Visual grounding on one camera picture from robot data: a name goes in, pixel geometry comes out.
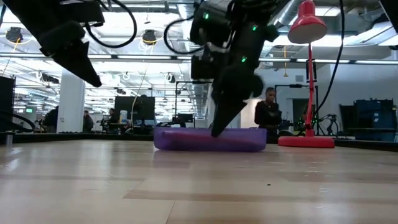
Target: purple plastic bin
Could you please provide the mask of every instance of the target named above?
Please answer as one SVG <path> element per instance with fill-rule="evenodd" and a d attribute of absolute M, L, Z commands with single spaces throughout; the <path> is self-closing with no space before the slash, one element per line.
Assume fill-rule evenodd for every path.
<path fill-rule="evenodd" d="M 225 129 L 217 138 L 207 128 L 155 128 L 155 147 L 170 151 L 259 152 L 266 148 L 266 129 Z"/>

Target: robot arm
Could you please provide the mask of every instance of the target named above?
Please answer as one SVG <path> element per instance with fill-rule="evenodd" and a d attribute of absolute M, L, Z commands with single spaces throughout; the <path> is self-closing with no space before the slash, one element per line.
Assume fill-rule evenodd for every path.
<path fill-rule="evenodd" d="M 264 84 L 254 70 L 259 66 L 264 42 L 273 42 L 279 36 L 276 27 L 268 23 L 288 1 L 232 0 L 226 10 L 209 2 L 197 6 L 190 40 L 205 48 L 201 57 L 192 57 L 191 74 L 192 78 L 213 79 L 213 137 L 219 136 L 246 106 L 244 100 L 262 93 Z M 212 52 L 208 43 L 227 51 Z"/>
<path fill-rule="evenodd" d="M 132 37 L 116 46 L 102 43 L 90 30 L 91 26 L 102 26 L 105 22 L 101 7 L 105 10 L 108 7 L 100 0 L 3 0 L 37 39 L 45 56 L 52 57 L 59 65 L 95 87 L 100 87 L 102 83 L 87 57 L 89 43 L 82 42 L 85 36 L 82 27 L 86 27 L 89 35 L 99 44 L 113 48 L 131 43 L 137 34 L 137 23 L 131 11 L 118 0 L 112 2 L 126 10 L 134 24 Z"/>

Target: wire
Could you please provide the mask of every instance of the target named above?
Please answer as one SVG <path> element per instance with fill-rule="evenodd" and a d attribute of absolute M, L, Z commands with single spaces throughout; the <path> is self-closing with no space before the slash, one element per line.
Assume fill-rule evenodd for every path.
<path fill-rule="evenodd" d="M 2 8 L 1 8 L 1 12 L 0 12 L 0 27 L 1 27 L 2 21 L 4 19 L 4 15 L 6 13 L 6 10 L 7 10 L 7 6 L 3 3 L 2 4 Z"/>
<path fill-rule="evenodd" d="M 100 41 L 99 38 L 97 38 L 93 32 L 91 31 L 91 27 L 89 25 L 88 22 L 86 22 L 86 30 L 88 32 L 88 34 L 90 35 L 91 38 L 93 38 L 97 43 L 99 43 L 100 45 L 104 46 L 104 47 L 108 47 L 108 48 L 112 48 L 112 49 L 116 49 L 116 48 L 121 48 L 121 47 L 125 47 L 128 44 L 130 44 L 137 36 L 137 21 L 136 18 L 134 17 L 134 15 L 132 14 L 132 12 L 130 11 L 130 9 L 124 5 L 123 3 L 119 2 L 119 0 L 112 0 L 112 2 L 115 2 L 118 6 L 120 6 L 122 9 L 124 9 L 130 16 L 131 20 L 132 20 L 132 26 L 133 26 L 133 33 L 132 36 L 130 37 L 130 39 L 128 39 L 126 42 L 122 43 L 122 44 L 118 44 L 118 45 L 110 45 L 110 44 L 105 44 L 104 42 Z"/>
<path fill-rule="evenodd" d="M 18 38 L 17 42 L 16 42 L 16 43 L 13 43 L 13 44 L 15 44 L 15 46 L 14 46 L 14 48 L 13 48 L 13 50 L 12 50 L 12 53 L 14 53 L 15 50 L 17 49 L 17 46 L 19 45 L 19 40 L 20 40 L 20 39 L 21 39 L 21 38 Z M 10 61 L 11 61 L 11 58 L 8 59 L 8 62 L 7 62 L 7 64 L 6 64 L 6 67 L 5 67 L 4 70 L 2 71 L 1 76 L 4 76 L 4 72 L 6 72 L 7 67 L 8 67 L 8 64 L 10 63 Z"/>
<path fill-rule="evenodd" d="M 169 32 L 169 29 L 174 25 L 174 24 L 178 24 L 180 22 L 184 22 L 184 21 L 188 21 L 190 19 L 193 19 L 193 16 L 190 16 L 186 19 L 177 19 L 176 21 L 171 22 L 169 25 L 167 25 L 166 29 L 164 29 L 164 35 L 163 35 L 163 39 L 164 39 L 164 44 L 166 45 L 166 47 L 171 50 L 172 52 L 176 53 L 176 54 L 181 54 L 181 55 L 187 55 L 187 54 L 193 54 L 196 52 L 199 52 L 201 50 L 203 50 L 203 46 L 195 49 L 195 50 L 191 50 L 189 52 L 180 52 L 178 50 L 175 50 L 168 42 L 168 37 L 167 37 L 167 33 Z"/>
<path fill-rule="evenodd" d="M 336 76 L 336 72 L 337 72 L 337 68 L 340 62 L 340 58 L 341 58 L 341 54 L 343 53 L 343 48 L 344 48 L 344 35 L 345 35 L 345 14 L 344 14 L 344 4 L 343 4 L 343 0 L 339 0 L 340 2 L 340 15 L 341 15 L 341 45 L 340 45 L 340 49 L 337 53 L 337 59 L 336 59 L 336 64 L 335 64 L 335 68 L 333 69 L 333 74 L 331 75 L 331 79 L 330 79 L 330 83 L 328 86 L 328 90 L 326 91 L 325 97 L 323 97 L 322 102 L 319 104 L 318 109 L 315 111 L 314 114 L 318 114 L 320 108 L 325 104 L 326 99 L 329 96 L 330 90 L 331 90 L 331 86 L 333 84 L 333 81 L 335 80 L 335 76 Z"/>
<path fill-rule="evenodd" d="M 139 91 L 141 90 L 141 86 L 142 86 L 142 84 L 144 83 L 144 79 L 145 79 L 145 76 L 146 76 L 146 75 L 147 75 L 147 70 L 145 70 L 144 76 L 142 77 L 142 80 L 141 80 L 141 84 L 139 85 L 139 88 L 138 88 L 138 90 L 137 90 L 136 97 L 134 97 L 134 101 L 132 102 L 132 106 L 131 106 L 131 124 L 134 124 L 134 120 L 132 119 L 132 114 L 134 113 L 134 105 L 136 104 Z"/>

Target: black cable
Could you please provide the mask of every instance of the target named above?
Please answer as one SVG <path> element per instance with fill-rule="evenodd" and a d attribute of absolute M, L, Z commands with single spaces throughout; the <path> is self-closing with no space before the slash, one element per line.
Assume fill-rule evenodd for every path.
<path fill-rule="evenodd" d="M 100 41 L 91 31 L 91 27 L 88 23 L 86 23 L 86 30 L 87 33 L 90 35 L 91 38 L 93 38 L 97 43 L 99 43 L 100 45 L 104 46 L 104 47 L 108 47 L 108 48 L 112 48 L 112 49 L 116 49 L 116 48 L 121 48 L 121 47 L 125 47 L 127 45 L 129 45 L 137 36 L 137 21 L 136 18 L 134 17 L 134 15 L 132 14 L 132 12 L 130 11 L 130 9 L 125 6 L 123 3 L 119 2 L 119 0 L 112 0 L 112 2 L 115 2 L 118 6 L 120 6 L 122 9 L 124 9 L 130 16 L 131 20 L 132 20 L 132 26 L 134 29 L 134 32 L 132 33 L 132 36 L 130 37 L 129 40 L 127 40 L 126 42 L 122 43 L 122 44 L 118 44 L 118 45 L 109 45 L 109 44 L 105 44 L 104 42 Z"/>
<path fill-rule="evenodd" d="M 176 54 L 181 54 L 181 55 L 186 55 L 186 54 L 194 54 L 196 52 L 199 52 L 201 50 L 203 50 L 203 47 L 200 47 L 198 49 L 195 50 L 191 50 L 189 52 L 180 52 L 178 50 L 175 50 L 168 42 L 168 37 L 167 37 L 167 33 L 169 32 L 169 29 L 174 25 L 174 24 L 178 24 L 180 22 L 184 22 L 184 21 L 188 21 L 190 19 L 193 19 L 193 16 L 190 16 L 186 19 L 177 19 L 176 21 L 171 22 L 169 25 L 167 25 L 167 27 L 164 29 L 164 34 L 163 34 L 163 39 L 164 39 L 164 44 L 166 45 L 166 47 L 171 50 L 172 52 L 176 53 Z"/>
<path fill-rule="evenodd" d="M 340 49 L 339 49 L 338 54 L 337 54 L 335 68 L 333 69 L 333 74 L 331 75 L 331 79 L 330 79 L 328 90 L 326 91 L 325 97 L 323 97 L 322 102 L 319 104 L 318 109 L 315 111 L 314 114 L 318 114 L 320 108 L 325 104 L 326 99 L 328 98 L 328 95 L 329 95 L 330 90 L 331 90 L 331 86 L 333 84 L 333 81 L 335 80 L 335 76 L 336 76 L 337 68 L 338 68 L 338 65 L 339 65 L 339 62 L 340 62 L 341 54 L 343 53 L 344 36 L 345 36 L 345 15 L 344 15 L 343 0 L 339 0 L 339 2 L 340 2 L 340 14 L 341 14 L 341 45 L 340 45 Z"/>
<path fill-rule="evenodd" d="M 13 130 L 22 131 L 22 132 L 25 132 L 25 133 L 31 133 L 31 132 L 33 132 L 35 130 L 35 124 L 33 122 L 31 122 L 30 120 L 24 118 L 23 116 L 19 116 L 18 114 L 14 114 L 14 113 L 8 113 L 8 112 L 1 111 L 1 110 L 0 110 L 0 114 L 4 114 L 4 115 L 7 115 L 7 116 L 12 116 L 12 117 L 18 118 L 18 119 L 20 119 L 22 121 L 25 121 L 32 128 L 32 129 L 27 129 L 27 128 L 24 128 L 21 125 L 16 124 L 16 123 L 14 123 L 12 121 L 9 121 L 7 119 L 4 119 L 4 118 L 0 119 L 2 124 L 8 124 Z"/>
<path fill-rule="evenodd" d="M 7 11 L 7 6 L 3 3 L 2 8 L 1 8 L 1 14 L 0 14 L 0 27 L 2 24 L 2 20 L 4 19 L 4 15 Z"/>

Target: exposed duct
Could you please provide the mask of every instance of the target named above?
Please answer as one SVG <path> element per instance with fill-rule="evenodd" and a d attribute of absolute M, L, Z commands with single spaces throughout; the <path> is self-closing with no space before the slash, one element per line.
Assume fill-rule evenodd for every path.
<path fill-rule="evenodd" d="M 304 2 L 304 0 L 291 0 L 280 13 L 280 16 L 274 23 L 275 26 L 278 28 L 289 26 L 289 24 L 297 16 L 297 10 L 302 2 Z"/>

